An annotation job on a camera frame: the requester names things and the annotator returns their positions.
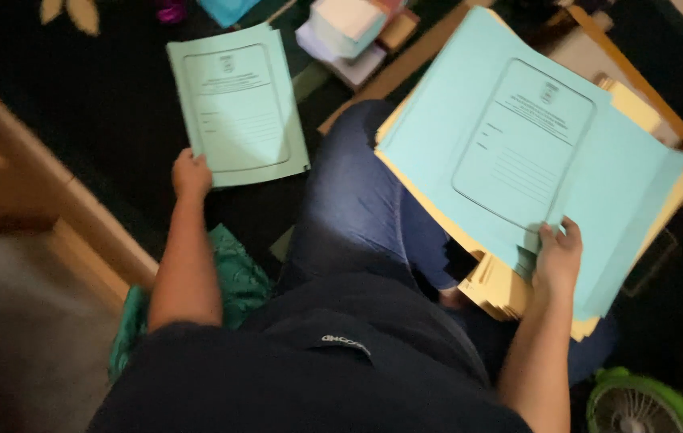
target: person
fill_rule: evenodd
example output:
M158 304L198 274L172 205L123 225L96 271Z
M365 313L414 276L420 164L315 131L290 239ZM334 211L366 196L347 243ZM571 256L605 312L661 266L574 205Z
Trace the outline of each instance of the person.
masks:
M89 431L569 431L569 385L616 337L601 320L570 341L577 224L539 231L519 324L462 305L450 239L372 152L392 109L359 103L331 128L275 296L238 330L221 329L203 217L211 172L182 151L149 334Z

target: blue jeans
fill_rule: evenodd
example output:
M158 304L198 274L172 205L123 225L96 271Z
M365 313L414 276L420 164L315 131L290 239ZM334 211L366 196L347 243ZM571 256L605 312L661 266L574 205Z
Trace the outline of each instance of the blue jeans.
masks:
M438 290L458 283L447 271L450 237L372 151L376 129L393 108L384 101L355 104L327 134L307 182L278 294L350 272L393 278L419 293L415 273ZM474 305L446 313L465 330L494 380L518 323L494 320ZM582 342L572 340L569 381L575 384L600 367L616 339L615 322L608 318Z

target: green fabric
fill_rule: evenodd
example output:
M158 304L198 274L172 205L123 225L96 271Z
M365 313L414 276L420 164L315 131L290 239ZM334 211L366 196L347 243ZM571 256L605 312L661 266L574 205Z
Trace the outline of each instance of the green fabric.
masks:
M237 329L271 296L272 282L245 252L242 244L219 224L208 237L214 245L218 285L224 309L224 328ZM127 292L117 335L109 355L109 381L115 383L131 352L147 330L149 292L133 286Z

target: hand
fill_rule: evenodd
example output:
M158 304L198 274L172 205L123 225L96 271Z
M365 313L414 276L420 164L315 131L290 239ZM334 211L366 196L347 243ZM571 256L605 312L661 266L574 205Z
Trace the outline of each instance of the hand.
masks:
M176 200L184 198L202 201L211 190L213 175L205 162L205 155L194 157L191 148L178 154L173 164L173 188Z
M553 301L568 302L571 307L582 259L582 234L577 223L567 216L563 217L561 225L566 229L566 234L559 229L558 233L553 233L547 223L539 227L542 250L536 260L532 283L535 299L546 304Z

